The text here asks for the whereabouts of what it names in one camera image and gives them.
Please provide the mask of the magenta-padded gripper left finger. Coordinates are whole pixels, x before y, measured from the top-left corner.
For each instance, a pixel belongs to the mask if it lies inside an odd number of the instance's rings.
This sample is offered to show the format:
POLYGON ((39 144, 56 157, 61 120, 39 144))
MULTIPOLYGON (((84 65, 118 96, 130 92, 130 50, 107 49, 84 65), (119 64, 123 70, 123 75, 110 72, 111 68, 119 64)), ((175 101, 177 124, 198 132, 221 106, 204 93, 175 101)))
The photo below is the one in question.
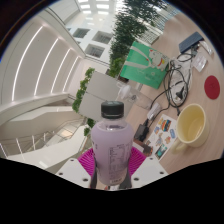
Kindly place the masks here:
POLYGON ((93 149, 87 150, 78 159, 69 158, 56 175, 78 186, 95 189, 97 174, 93 149))

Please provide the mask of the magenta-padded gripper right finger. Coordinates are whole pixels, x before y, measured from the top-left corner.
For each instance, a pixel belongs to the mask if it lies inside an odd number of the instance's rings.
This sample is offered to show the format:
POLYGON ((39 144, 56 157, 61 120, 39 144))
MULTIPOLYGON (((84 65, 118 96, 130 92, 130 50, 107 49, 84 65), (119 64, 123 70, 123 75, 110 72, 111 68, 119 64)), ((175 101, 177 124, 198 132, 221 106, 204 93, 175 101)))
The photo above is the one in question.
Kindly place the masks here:
POLYGON ((155 158, 146 157, 137 148, 132 148, 126 178, 129 188, 143 187, 167 175, 166 170, 155 158))

